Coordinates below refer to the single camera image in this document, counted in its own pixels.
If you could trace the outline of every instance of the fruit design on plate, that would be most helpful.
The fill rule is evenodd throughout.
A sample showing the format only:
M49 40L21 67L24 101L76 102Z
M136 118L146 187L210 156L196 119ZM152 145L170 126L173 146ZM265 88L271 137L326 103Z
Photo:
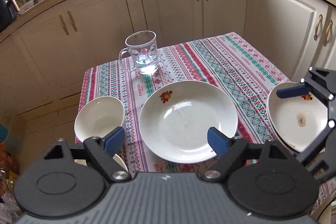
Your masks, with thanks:
M302 97L304 100L312 100L312 99L313 99L313 97L311 96L310 93L308 93L308 94L306 94L306 95L302 95L301 97Z
M163 92L161 95L160 95L160 98L161 98L161 101L163 103L165 102L168 102L168 99L171 97L171 94L173 92L170 90L170 91L166 91L166 92Z

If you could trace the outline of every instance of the stack of plates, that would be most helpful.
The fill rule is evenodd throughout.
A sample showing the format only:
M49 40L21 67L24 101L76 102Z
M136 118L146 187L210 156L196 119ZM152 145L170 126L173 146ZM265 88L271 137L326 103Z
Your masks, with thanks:
M301 153L325 128L328 110L315 96L307 94L287 99L277 97L278 89L297 85L294 82L275 86L267 98L267 116L275 136L291 153Z

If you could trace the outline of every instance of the patterned tablecloth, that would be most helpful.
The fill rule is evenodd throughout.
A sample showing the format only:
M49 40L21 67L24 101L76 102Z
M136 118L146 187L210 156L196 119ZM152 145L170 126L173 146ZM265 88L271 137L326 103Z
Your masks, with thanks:
M132 66L131 59L126 58L125 64ZM100 96L121 100L126 113L126 138L119 155L130 173L203 172L216 159L198 164L168 162L152 153L140 136L138 119L147 98L160 87L181 80L205 81L223 89L236 105L238 133L249 142L264 143L274 137L266 100L270 90L288 78L236 33L159 49L159 69L153 75L126 73L118 61L91 68L85 72L79 109ZM335 186L335 179L320 186L314 209Z

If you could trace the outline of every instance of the large white plate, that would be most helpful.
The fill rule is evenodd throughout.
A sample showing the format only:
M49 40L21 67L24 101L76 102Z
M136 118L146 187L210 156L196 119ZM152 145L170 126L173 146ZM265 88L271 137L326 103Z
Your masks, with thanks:
M327 108L313 95L312 100L301 96L280 99L278 89L296 85L285 82L275 86L267 100L268 117L279 137L293 150L301 153L325 128Z
M152 152L186 164L216 155L207 141L210 127L232 138L237 125L236 107L221 89L189 80L154 92L143 105L139 119L141 137Z

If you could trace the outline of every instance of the tablecloth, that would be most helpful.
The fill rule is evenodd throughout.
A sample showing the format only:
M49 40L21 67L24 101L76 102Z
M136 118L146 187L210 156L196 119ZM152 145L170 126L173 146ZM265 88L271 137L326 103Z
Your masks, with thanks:
M131 58L124 64L133 66ZM288 78L238 34L232 32L159 49L159 69L152 75L125 72L118 61L85 72L79 110L100 96L121 100L126 113L125 144L118 154L129 172L204 172L216 159L198 164L177 164L157 157L143 143L139 115L147 98L164 85L181 80L211 83L229 95L238 113L238 133L249 142L274 138L266 113L271 89ZM320 186L316 209L334 190L336 180Z

